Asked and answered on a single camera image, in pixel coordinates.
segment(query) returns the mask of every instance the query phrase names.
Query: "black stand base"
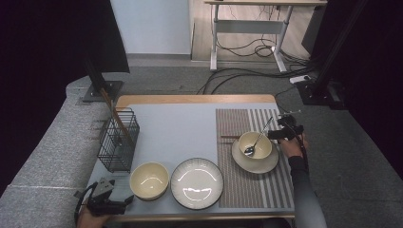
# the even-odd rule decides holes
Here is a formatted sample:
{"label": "black stand base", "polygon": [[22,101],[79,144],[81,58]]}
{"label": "black stand base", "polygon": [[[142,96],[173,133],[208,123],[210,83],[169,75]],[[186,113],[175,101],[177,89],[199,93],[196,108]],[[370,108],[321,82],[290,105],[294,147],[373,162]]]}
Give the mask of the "black stand base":
{"label": "black stand base", "polygon": [[298,83],[297,89],[302,102],[305,105],[328,105],[331,109],[345,110],[343,87],[334,82],[330,82],[324,95],[314,95],[312,83]]}
{"label": "black stand base", "polygon": [[[107,95],[109,98],[114,101],[118,95],[119,90],[121,89],[123,82],[122,81],[106,81],[107,84]],[[92,102],[104,102],[104,98],[101,93],[97,92],[94,86],[91,84],[88,91],[86,92],[86,96],[83,98],[83,102],[92,103]]]}

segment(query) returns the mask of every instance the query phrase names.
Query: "placemat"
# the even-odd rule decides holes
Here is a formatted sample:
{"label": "placemat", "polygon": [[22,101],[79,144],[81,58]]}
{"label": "placemat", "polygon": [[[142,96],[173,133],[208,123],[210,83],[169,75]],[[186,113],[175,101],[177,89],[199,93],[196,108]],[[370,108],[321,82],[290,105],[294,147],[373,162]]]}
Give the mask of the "placemat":
{"label": "placemat", "polygon": [[231,147],[234,140],[221,135],[238,136],[246,131],[260,132],[273,117],[269,129],[278,130],[275,109],[216,109],[218,166],[224,178],[221,208],[294,208],[293,184],[287,158],[278,146],[278,165],[265,174],[243,170],[234,161]]}

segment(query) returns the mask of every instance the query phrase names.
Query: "white plate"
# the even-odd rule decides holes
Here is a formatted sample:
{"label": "white plate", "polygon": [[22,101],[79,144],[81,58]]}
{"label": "white plate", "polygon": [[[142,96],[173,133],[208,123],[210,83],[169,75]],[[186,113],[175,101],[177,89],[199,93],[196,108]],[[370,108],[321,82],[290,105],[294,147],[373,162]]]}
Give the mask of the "white plate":
{"label": "white plate", "polygon": [[235,162],[244,170],[251,173],[262,174],[270,172],[276,167],[278,163],[278,150],[272,143],[272,152],[267,158],[259,161],[252,161],[245,158],[245,156],[242,156],[240,151],[240,143],[238,141],[234,141],[232,144],[232,157],[234,158]]}
{"label": "white plate", "polygon": [[206,159],[182,162],[172,174],[171,190],[174,198],[189,209],[204,209],[221,196],[224,182],[220,169]]}

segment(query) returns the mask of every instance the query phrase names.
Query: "metal spoon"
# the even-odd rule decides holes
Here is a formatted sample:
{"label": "metal spoon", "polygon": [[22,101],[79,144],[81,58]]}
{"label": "metal spoon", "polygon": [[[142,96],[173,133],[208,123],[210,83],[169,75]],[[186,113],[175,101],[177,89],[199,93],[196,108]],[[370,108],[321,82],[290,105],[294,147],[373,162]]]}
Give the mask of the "metal spoon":
{"label": "metal spoon", "polygon": [[253,144],[252,146],[249,146],[248,148],[245,149],[245,151],[243,153],[245,153],[246,156],[252,157],[255,154],[255,146],[258,143],[258,141],[260,140],[261,136],[263,135],[264,131],[266,130],[267,126],[269,125],[269,123],[272,120],[273,120],[273,117],[270,117],[269,121],[266,123],[266,126],[263,128],[263,130],[261,130],[258,139],[255,141],[255,144]]}

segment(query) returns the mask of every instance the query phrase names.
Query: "spoon handle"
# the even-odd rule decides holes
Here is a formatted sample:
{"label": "spoon handle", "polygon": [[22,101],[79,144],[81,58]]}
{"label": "spoon handle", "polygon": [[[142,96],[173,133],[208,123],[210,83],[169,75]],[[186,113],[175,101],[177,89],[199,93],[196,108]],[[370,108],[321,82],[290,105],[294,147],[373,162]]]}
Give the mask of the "spoon handle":
{"label": "spoon handle", "polygon": [[253,145],[255,147],[255,145],[258,143],[258,141],[260,140],[261,136],[264,133],[264,130],[266,130],[267,126],[269,125],[269,123],[273,120],[273,117],[270,117],[269,121],[266,123],[266,126],[261,130],[260,135],[258,137],[258,139],[255,141],[255,144]]}

